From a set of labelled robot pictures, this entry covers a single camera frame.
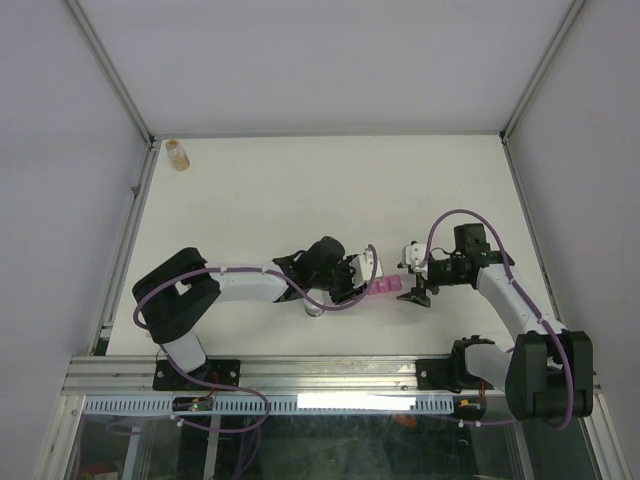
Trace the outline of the white pill bottle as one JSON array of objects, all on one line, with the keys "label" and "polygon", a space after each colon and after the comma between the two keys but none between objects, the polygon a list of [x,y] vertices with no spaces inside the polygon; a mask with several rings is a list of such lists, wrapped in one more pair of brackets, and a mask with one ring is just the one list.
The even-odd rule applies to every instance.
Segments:
[{"label": "white pill bottle", "polygon": [[303,300],[303,306],[308,316],[318,318],[325,313],[327,307],[332,306],[332,302],[327,291],[310,289]]}]

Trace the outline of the pink weekly pill organizer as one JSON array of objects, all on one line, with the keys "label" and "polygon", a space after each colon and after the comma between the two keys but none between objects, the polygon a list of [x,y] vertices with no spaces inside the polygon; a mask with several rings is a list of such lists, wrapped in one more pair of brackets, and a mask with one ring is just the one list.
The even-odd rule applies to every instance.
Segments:
[{"label": "pink weekly pill organizer", "polygon": [[402,290],[402,278],[400,275],[390,275],[376,278],[368,290],[369,295],[395,293]]}]

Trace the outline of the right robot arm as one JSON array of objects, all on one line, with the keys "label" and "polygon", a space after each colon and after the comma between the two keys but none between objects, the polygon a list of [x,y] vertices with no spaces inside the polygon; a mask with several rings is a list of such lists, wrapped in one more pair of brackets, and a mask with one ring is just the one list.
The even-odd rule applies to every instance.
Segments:
[{"label": "right robot arm", "polygon": [[442,366],[427,372],[434,385],[459,393],[489,385],[504,393],[517,420],[563,427],[593,411],[593,344],[543,313],[516,275],[502,247],[493,248],[481,223],[458,225],[454,249],[436,259],[426,244],[404,246],[400,267],[415,285],[400,300],[430,307],[443,287],[469,286],[494,309],[514,344],[501,349],[479,335],[455,341]]}]

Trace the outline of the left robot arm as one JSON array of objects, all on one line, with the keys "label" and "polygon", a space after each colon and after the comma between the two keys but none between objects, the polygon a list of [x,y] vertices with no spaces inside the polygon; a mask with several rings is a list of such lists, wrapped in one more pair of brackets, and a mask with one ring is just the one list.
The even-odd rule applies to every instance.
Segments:
[{"label": "left robot arm", "polygon": [[301,300],[316,314],[344,311],[364,300],[379,266],[374,246],[348,255],[329,236],[260,265],[214,265],[197,248],[187,247],[134,285],[133,322],[150,334],[184,386],[215,389],[212,367],[195,332],[214,304]]}]

